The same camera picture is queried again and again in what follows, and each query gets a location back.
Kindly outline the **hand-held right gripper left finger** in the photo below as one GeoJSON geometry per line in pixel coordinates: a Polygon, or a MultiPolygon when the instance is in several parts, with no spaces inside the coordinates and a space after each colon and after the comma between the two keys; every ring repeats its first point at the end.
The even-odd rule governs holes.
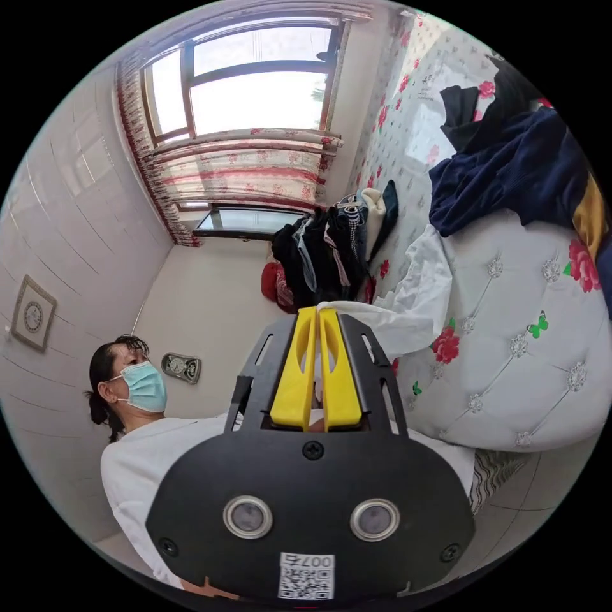
{"type": "Polygon", "coordinates": [[[270,410],[276,427],[308,427],[314,397],[317,309],[300,309],[270,410]]]}

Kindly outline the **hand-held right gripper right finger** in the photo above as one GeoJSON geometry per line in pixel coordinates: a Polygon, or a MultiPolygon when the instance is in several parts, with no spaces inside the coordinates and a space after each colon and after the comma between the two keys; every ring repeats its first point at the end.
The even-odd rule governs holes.
{"type": "Polygon", "coordinates": [[[362,409],[335,310],[319,311],[319,337],[324,427],[356,428],[360,425],[362,409]]]}

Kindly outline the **person's right hand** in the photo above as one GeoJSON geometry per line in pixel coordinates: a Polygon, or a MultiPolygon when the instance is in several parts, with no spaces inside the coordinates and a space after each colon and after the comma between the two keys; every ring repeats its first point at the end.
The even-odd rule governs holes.
{"type": "Polygon", "coordinates": [[[224,590],[221,590],[221,589],[218,589],[212,586],[208,578],[205,578],[204,585],[202,586],[194,585],[183,579],[180,579],[180,583],[182,585],[183,590],[197,594],[197,595],[202,595],[205,597],[223,597],[223,598],[231,599],[234,601],[237,601],[240,598],[236,594],[229,593],[227,591],[224,591],[224,590]]]}

